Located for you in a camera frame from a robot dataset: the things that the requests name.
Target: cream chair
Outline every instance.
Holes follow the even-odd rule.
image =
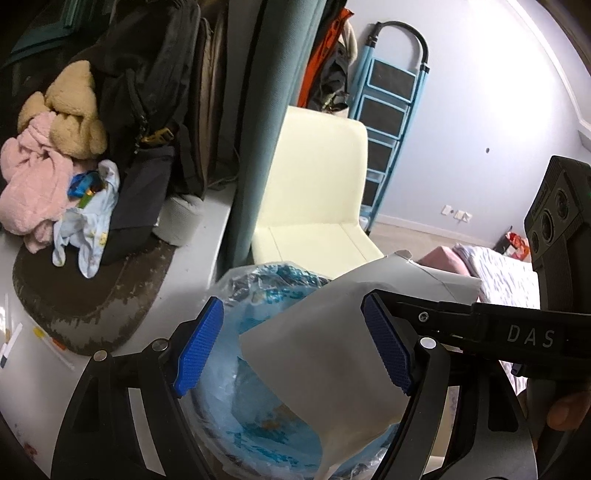
[[[368,138],[355,121],[289,107],[252,238],[256,264],[336,278],[383,257],[359,226]]]

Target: bed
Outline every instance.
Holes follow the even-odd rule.
[[[490,248],[456,244],[437,247],[417,263],[482,280],[479,301],[528,309],[540,308],[538,275],[531,264],[505,257]],[[525,389],[524,377],[511,374],[511,364],[501,362],[517,394]]]

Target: blue ladder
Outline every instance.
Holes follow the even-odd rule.
[[[384,27],[399,27],[417,37],[422,50],[418,73],[374,58],[378,36]],[[360,223],[368,234],[423,94],[429,74],[428,58],[424,37],[415,28],[398,21],[376,23],[363,49],[353,80],[349,118],[359,120],[368,130],[368,169],[359,212]]]

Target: trash bag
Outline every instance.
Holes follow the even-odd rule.
[[[207,294],[224,302],[222,330],[199,383],[182,400],[197,440],[243,480],[304,480],[320,466],[318,435],[243,360],[238,337],[329,282],[291,264],[230,270]],[[344,463],[334,479],[369,479],[396,426]]]

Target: plush toy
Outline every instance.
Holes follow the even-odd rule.
[[[18,115],[22,132],[42,112],[55,111],[50,138],[56,148],[73,158],[96,158],[107,148],[107,134],[98,116],[95,81],[86,60],[70,63],[46,91],[33,93]]]

